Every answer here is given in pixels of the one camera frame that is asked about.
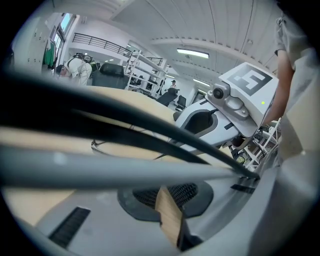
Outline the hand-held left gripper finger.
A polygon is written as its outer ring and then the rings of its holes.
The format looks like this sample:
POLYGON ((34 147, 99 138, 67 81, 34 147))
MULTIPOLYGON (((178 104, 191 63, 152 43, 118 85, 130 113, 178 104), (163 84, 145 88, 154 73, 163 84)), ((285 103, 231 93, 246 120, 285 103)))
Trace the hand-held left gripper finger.
POLYGON ((3 145, 0 184, 32 189, 112 190, 157 187, 226 178, 259 179, 193 134, 110 97, 24 73, 2 71, 0 124, 49 134, 97 139, 178 158, 164 162, 119 156, 62 153, 3 145), (225 163, 215 167, 159 138, 92 118, 111 118, 156 132, 225 163))
POLYGON ((245 206, 259 181, 227 178, 167 188, 180 212, 171 242, 156 209, 159 188, 76 191, 36 224, 71 253, 180 253, 222 230, 245 206))

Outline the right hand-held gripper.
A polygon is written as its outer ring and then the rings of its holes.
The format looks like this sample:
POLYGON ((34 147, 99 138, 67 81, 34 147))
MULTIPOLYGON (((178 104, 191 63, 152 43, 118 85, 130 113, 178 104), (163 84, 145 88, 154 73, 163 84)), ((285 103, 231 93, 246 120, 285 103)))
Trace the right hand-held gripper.
POLYGON ((174 114, 175 126, 211 146, 231 141, 239 133, 253 136, 263 123, 278 86, 278 78, 248 62, 218 77, 219 82, 199 100, 174 114), (218 122, 217 109, 230 120, 218 122))

